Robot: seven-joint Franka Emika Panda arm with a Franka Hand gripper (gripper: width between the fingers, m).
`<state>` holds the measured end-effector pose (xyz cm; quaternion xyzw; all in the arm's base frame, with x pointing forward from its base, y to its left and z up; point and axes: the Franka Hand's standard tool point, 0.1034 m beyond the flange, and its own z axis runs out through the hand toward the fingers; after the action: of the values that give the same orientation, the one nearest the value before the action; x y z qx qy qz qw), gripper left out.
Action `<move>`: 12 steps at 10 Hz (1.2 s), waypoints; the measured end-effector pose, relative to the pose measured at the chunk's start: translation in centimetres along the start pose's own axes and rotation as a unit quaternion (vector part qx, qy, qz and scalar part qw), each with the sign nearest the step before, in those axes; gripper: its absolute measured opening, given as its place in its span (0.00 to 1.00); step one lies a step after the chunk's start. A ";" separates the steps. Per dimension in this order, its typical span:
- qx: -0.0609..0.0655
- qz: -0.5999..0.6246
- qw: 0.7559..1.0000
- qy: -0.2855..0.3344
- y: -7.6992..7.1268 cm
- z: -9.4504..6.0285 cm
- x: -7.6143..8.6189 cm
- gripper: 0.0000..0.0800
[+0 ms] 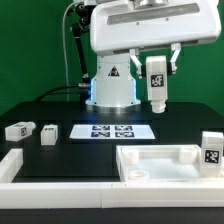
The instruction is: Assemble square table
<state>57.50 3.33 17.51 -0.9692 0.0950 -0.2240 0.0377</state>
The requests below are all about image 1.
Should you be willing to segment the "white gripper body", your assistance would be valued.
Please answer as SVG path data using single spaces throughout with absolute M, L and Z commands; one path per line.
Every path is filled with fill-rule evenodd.
M 97 5 L 91 15 L 90 43 L 98 55 L 167 48 L 174 43 L 205 44 L 221 33 L 216 0 L 168 0 L 136 7 L 133 0 Z

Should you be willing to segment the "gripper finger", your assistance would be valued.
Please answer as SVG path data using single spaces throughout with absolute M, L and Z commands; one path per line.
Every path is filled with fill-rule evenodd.
M 138 59 L 138 54 L 139 54 L 139 51 L 137 49 L 129 50 L 130 59 L 137 69 L 137 75 L 139 78 L 142 78 L 142 64 Z
M 180 43 L 173 43 L 171 45 L 171 59 L 169 62 L 169 73 L 170 74 L 175 74 L 177 71 L 177 66 L 176 66 L 176 61 L 178 59 L 178 56 L 181 52 L 181 44 Z

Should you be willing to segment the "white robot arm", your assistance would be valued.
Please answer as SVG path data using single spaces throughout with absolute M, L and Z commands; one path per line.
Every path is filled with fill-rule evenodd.
M 141 103 L 137 75 L 147 79 L 152 111 L 162 113 L 168 98 L 167 75 L 186 45 L 215 41 L 221 33 L 218 0 L 73 0 L 93 9 L 90 44 L 97 73 L 90 84 L 92 108 L 122 110 Z

